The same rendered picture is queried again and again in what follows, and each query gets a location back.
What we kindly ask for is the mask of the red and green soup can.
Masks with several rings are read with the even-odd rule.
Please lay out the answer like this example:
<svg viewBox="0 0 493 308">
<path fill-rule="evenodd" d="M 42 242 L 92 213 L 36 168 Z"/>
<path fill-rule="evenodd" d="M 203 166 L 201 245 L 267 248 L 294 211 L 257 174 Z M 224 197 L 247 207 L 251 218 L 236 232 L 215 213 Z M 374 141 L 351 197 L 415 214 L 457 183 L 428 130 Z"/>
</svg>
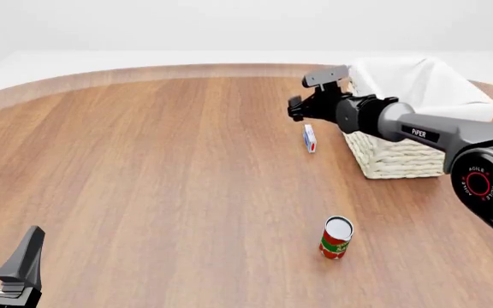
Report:
<svg viewBox="0 0 493 308">
<path fill-rule="evenodd" d="M 354 226 L 343 216 L 331 216 L 325 224 L 319 251 L 328 259 L 337 260 L 342 258 L 353 238 Z"/>
</svg>

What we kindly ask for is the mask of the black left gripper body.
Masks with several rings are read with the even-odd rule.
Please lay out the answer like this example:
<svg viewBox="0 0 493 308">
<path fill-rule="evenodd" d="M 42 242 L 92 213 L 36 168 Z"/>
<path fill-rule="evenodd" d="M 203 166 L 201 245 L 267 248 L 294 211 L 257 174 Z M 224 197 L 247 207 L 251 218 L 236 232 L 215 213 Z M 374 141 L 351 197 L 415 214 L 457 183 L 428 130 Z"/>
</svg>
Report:
<svg viewBox="0 0 493 308">
<path fill-rule="evenodd" d="M 0 308 L 36 308 L 42 293 L 33 287 L 4 292 L 0 289 Z"/>
</svg>

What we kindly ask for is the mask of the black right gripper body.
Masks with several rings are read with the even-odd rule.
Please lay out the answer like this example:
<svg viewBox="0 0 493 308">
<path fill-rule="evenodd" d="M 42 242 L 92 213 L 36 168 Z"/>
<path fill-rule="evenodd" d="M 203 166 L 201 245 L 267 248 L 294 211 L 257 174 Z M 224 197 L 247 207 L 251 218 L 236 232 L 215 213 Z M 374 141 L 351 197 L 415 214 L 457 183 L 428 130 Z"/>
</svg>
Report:
<svg viewBox="0 0 493 308">
<path fill-rule="evenodd" d="M 302 103 L 301 115 L 304 118 L 337 121 L 336 109 L 342 98 L 342 92 L 316 90 Z"/>
</svg>

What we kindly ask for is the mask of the white and blue cream cheese box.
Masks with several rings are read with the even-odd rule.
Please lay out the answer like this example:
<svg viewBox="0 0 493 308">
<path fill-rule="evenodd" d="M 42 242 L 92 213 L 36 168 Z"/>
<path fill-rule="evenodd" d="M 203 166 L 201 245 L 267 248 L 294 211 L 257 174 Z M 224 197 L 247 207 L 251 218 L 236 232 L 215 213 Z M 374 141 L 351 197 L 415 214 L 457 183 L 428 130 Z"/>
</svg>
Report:
<svg viewBox="0 0 493 308">
<path fill-rule="evenodd" d="M 306 124 L 303 126 L 303 138 L 306 144 L 307 151 L 309 153 L 315 153 L 317 149 L 317 139 L 312 125 Z"/>
</svg>

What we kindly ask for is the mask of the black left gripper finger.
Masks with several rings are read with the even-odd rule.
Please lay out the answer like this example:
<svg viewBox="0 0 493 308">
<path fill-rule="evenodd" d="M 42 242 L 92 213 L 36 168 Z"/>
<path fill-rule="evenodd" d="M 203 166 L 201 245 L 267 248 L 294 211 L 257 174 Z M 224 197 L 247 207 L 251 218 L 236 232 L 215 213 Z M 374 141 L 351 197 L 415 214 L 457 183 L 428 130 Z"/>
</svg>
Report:
<svg viewBox="0 0 493 308">
<path fill-rule="evenodd" d="M 0 268 L 3 289 L 33 287 L 41 289 L 40 260 L 45 240 L 45 231 L 31 226 L 21 243 Z"/>
</svg>

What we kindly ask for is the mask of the white cloth basket liner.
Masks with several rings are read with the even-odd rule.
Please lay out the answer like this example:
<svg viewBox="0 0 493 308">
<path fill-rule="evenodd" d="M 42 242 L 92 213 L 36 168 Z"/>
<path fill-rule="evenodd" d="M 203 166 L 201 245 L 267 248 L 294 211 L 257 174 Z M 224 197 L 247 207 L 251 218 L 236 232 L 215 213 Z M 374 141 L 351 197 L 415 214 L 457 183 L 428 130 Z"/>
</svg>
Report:
<svg viewBox="0 0 493 308">
<path fill-rule="evenodd" d="M 360 58 L 348 68 L 352 91 L 359 96 L 397 97 L 422 115 L 493 120 L 493 99 L 438 58 Z"/>
</svg>

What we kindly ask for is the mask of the white wicker basket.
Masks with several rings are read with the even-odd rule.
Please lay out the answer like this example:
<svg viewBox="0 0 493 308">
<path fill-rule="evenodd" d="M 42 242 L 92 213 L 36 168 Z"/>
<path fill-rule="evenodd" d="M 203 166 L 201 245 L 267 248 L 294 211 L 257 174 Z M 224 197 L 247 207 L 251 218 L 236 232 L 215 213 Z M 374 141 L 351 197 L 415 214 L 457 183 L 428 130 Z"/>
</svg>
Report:
<svg viewBox="0 0 493 308">
<path fill-rule="evenodd" d="M 350 79 L 342 83 L 352 91 Z M 390 143 L 365 133 L 344 134 L 349 150 L 367 179 L 440 176 L 444 155 L 412 140 Z"/>
</svg>

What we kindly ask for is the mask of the small grey plate on stalk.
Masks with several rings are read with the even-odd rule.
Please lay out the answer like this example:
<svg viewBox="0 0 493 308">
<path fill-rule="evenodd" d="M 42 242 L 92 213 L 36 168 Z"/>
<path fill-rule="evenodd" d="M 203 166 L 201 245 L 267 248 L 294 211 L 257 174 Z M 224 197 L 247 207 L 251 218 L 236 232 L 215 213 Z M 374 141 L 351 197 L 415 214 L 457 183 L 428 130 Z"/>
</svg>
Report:
<svg viewBox="0 0 493 308">
<path fill-rule="evenodd" d="M 301 84 L 306 89 L 315 88 L 315 92 L 341 92 L 340 81 L 348 77 L 348 66 L 333 66 L 306 74 Z"/>
</svg>

